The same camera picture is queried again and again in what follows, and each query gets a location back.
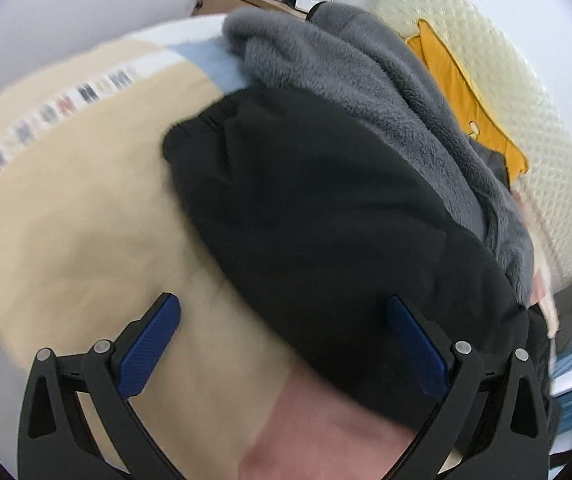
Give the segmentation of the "black padded jacket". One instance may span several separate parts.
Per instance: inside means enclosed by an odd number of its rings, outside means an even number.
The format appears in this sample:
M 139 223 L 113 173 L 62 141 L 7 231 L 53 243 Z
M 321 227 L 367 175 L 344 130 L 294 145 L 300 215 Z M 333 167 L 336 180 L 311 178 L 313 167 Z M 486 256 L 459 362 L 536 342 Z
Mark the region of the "black padded jacket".
M 518 304 L 499 263 L 420 174 L 319 96 L 248 88 L 165 136 L 187 217 L 246 303 L 336 388 L 418 429 L 435 407 L 391 334 L 391 297 L 452 340 L 536 359 L 545 426 L 546 324 Z

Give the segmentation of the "colourful checked bed quilt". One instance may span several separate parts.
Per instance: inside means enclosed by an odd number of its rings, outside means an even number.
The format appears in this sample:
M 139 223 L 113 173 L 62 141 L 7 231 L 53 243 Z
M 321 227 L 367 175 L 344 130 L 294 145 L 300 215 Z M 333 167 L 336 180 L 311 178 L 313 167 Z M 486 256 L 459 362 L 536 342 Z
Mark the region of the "colourful checked bed quilt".
M 377 479 L 409 432 L 315 377 L 246 306 L 179 206 L 162 140 L 240 84 L 222 18 L 102 44 L 0 94 L 0 462 L 39 349 L 113 339 L 162 292 L 182 322 L 132 401 L 190 479 L 235 479 L 280 419 L 317 478 Z

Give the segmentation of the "cream quilted headboard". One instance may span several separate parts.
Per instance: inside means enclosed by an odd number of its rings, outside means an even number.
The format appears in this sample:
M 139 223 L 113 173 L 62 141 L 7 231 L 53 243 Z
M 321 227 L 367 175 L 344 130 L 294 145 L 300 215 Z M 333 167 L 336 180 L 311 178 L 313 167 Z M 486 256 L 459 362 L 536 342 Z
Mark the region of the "cream quilted headboard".
M 528 158 L 518 190 L 536 220 L 552 287 L 559 292 L 572 284 L 572 140 L 534 70 L 469 0 L 375 0 L 373 11 L 404 38 L 427 21 L 463 66 Z

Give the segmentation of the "yellow pillow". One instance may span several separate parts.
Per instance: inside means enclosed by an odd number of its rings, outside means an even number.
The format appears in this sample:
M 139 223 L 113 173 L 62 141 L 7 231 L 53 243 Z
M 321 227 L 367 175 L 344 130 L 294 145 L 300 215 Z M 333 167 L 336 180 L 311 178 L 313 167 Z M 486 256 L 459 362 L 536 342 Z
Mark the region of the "yellow pillow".
M 472 76 L 438 32 L 423 18 L 416 24 L 416 34 L 407 37 L 405 44 L 435 79 L 464 133 L 504 157 L 507 182 L 512 184 L 528 172 L 527 155 L 501 126 Z

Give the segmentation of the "grey fleece robe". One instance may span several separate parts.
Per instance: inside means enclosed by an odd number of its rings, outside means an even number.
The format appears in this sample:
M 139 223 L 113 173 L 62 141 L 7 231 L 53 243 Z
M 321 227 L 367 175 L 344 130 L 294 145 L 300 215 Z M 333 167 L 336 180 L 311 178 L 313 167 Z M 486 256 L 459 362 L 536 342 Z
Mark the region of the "grey fleece robe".
M 240 8 L 225 18 L 223 34 L 262 84 L 321 96 L 393 148 L 529 304 L 533 246 L 508 187 L 506 158 L 458 125 L 435 79 L 391 28 L 355 6 L 323 2 L 305 20 Z

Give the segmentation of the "brown cardboard box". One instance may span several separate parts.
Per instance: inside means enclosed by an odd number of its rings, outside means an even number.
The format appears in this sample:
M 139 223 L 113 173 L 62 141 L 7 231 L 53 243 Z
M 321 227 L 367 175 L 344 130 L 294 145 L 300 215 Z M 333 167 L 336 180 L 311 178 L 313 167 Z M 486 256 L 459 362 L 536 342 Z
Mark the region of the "brown cardboard box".
M 284 12 L 289 15 L 305 20 L 307 14 L 304 12 L 292 9 L 287 4 L 269 1 L 269 0 L 196 0 L 192 16 L 211 15 L 211 14 L 226 14 L 244 6 L 251 8 Z

